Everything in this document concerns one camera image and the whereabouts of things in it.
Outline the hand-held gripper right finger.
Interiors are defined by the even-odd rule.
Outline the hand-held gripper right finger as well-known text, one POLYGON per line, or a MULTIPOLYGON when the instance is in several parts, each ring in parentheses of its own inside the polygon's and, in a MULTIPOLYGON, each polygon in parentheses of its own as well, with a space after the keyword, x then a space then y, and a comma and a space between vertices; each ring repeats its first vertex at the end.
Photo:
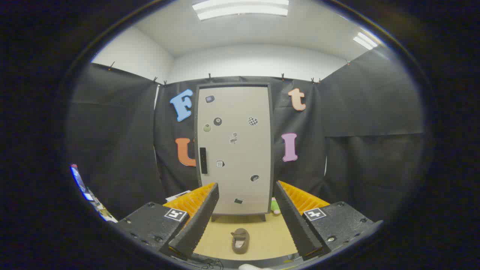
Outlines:
POLYGON ((304 260, 326 257, 362 243, 383 225, 344 201, 326 201, 283 181, 274 184, 275 199, 304 260))

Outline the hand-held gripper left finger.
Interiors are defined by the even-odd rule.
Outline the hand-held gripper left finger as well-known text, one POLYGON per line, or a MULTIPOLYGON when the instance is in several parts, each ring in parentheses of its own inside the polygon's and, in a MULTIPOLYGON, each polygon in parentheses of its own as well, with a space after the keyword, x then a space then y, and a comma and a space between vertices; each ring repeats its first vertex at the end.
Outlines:
POLYGON ((218 199, 218 184, 210 183, 165 204, 148 202, 113 226, 127 239, 154 253, 189 259, 218 199))

